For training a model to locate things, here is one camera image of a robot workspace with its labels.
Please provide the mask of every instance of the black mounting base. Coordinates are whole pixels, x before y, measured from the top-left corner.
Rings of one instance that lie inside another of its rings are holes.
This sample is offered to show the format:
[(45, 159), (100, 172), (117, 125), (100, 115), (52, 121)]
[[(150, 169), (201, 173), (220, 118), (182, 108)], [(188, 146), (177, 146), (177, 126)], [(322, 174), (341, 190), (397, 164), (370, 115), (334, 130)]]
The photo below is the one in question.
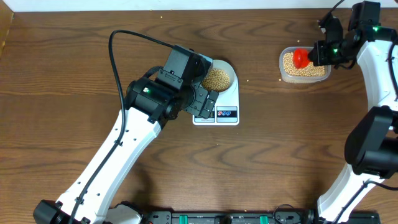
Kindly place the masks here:
[[(289, 210), (266, 213), (172, 213), (150, 212), (141, 224), (327, 224), (307, 219), (308, 210)], [(379, 214), (353, 212), (346, 224), (381, 224)]]

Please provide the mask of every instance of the plastic container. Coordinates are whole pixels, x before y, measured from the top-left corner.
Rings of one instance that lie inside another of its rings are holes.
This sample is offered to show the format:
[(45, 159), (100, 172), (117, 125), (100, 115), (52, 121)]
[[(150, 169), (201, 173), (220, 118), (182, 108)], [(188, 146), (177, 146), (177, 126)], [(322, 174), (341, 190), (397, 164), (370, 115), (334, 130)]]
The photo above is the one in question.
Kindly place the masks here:
[(313, 49), (313, 47), (288, 47), (282, 51), (282, 53), (279, 56), (279, 70), (280, 70), (280, 73), (282, 74), (283, 81), (288, 82), (288, 83), (315, 83), (315, 82), (324, 81), (325, 79), (327, 79), (329, 77), (330, 72), (331, 72), (330, 65), (324, 66), (325, 75), (320, 76), (320, 77), (301, 77), (298, 75), (289, 75), (285, 71), (285, 68), (284, 68), (284, 55), (286, 53), (293, 53), (294, 50), (297, 48), (307, 49), (308, 51), (311, 51)]

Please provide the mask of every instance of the wood grain surface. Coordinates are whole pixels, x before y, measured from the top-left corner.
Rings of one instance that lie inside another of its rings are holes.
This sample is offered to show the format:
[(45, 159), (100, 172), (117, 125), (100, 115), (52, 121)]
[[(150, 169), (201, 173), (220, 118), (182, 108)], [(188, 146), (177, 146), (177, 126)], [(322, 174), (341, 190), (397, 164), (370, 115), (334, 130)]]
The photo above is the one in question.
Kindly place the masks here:
[[(32, 223), (41, 199), (56, 200), (81, 174), (119, 111), (108, 37), (129, 29), (231, 63), (241, 122), (198, 127), (184, 112), (142, 153), (113, 205), (176, 211), (314, 208), (343, 168), (345, 139), (366, 114), (359, 67), (316, 84), (279, 81), (286, 47), (312, 46), (326, 9), (48, 12), (15, 15), (0, 60), (0, 220)], [(381, 22), (398, 28), (398, 9)], [(335, 13), (346, 27), (350, 10)], [(170, 50), (118, 35), (124, 89)], [(398, 177), (386, 181), (398, 185)], [(359, 210), (397, 223), (397, 195), (372, 190)]]
[(0, 57), (2, 49), (6, 44), (7, 35), (11, 26), (14, 13), (8, 8), (4, 1), (0, 0)]

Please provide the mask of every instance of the white wall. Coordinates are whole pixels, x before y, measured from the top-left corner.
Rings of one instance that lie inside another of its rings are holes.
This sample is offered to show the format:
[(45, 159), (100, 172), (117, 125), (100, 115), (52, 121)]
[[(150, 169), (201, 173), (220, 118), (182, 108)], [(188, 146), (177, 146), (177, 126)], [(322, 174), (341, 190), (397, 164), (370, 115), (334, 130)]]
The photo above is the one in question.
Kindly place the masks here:
[[(362, 0), (346, 0), (348, 7)], [(373, 0), (398, 7), (394, 0)], [(331, 8), (338, 0), (4, 0), (14, 12)]]

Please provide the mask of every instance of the green connector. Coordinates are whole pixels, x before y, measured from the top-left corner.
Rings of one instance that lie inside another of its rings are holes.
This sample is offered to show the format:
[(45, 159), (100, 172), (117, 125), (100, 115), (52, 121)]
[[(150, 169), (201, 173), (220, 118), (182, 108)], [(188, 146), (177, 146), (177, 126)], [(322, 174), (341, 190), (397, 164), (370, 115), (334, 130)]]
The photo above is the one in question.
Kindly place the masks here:
[(180, 224), (188, 224), (188, 216), (180, 215)]
[(261, 216), (260, 217), (260, 224), (268, 224), (268, 217), (267, 216)]

